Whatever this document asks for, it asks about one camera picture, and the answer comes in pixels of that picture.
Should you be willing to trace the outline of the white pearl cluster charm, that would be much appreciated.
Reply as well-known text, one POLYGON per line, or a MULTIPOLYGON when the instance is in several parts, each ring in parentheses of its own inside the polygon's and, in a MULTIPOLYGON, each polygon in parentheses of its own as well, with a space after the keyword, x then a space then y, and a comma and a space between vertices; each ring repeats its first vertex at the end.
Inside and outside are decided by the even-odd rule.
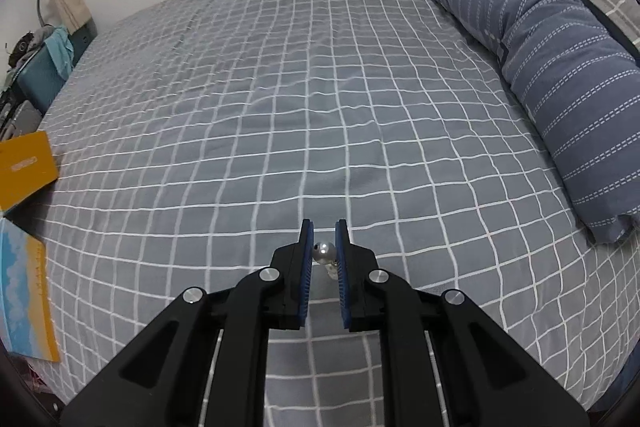
POLYGON ((318 242, 312 247, 312 257, 314 262, 318 265, 322 265, 326 269, 326 274, 329 278, 338 280, 338 263, 337 263, 337 250, 336 247, 330 242, 318 242))

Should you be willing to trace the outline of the open white cardboard box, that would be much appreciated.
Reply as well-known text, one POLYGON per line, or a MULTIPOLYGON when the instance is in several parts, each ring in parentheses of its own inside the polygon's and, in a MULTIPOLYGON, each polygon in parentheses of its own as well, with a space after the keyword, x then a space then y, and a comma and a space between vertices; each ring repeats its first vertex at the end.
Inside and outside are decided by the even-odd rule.
POLYGON ((1 143, 1 341, 6 351, 58 363, 48 298, 46 246, 9 212, 58 179, 47 133, 1 143))

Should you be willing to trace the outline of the grey checked bed sheet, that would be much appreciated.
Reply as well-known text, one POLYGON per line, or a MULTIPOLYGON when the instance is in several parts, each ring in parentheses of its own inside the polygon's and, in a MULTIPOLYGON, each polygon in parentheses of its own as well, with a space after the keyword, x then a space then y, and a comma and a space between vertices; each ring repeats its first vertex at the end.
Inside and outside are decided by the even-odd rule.
POLYGON ((46 116, 47 248, 70 400, 183 289, 349 235, 467 293, 585 407, 639 338, 639 242, 596 246, 495 59, 432 0, 167 0, 102 31, 46 116))

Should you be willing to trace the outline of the blue striped bolster pillow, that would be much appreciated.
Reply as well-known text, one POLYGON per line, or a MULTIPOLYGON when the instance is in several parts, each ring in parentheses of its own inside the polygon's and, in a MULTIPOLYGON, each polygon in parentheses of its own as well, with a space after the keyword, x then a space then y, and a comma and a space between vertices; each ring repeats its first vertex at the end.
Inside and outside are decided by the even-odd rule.
POLYGON ((593 239, 639 225, 639 67, 582 0, 437 0, 497 57, 593 239))

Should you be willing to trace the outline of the teal suitcase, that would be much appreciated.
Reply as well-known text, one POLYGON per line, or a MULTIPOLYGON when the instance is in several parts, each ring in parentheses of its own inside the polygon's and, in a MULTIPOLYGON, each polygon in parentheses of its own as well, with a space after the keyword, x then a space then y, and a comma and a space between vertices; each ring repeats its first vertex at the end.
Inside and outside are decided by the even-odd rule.
POLYGON ((22 55, 16 62, 13 76, 17 87, 42 115, 47 113, 66 83, 56 72, 44 39, 37 42, 35 34, 27 34, 16 46, 15 51, 22 55))

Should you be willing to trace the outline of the teal cloth on suitcase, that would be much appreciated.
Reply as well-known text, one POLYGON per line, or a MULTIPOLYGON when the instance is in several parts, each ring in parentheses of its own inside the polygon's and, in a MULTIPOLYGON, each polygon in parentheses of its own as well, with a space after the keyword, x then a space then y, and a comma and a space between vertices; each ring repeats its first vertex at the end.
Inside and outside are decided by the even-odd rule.
POLYGON ((56 72, 63 80, 67 80, 73 72, 75 50, 66 27, 56 26, 51 35, 44 39, 44 45, 56 72))

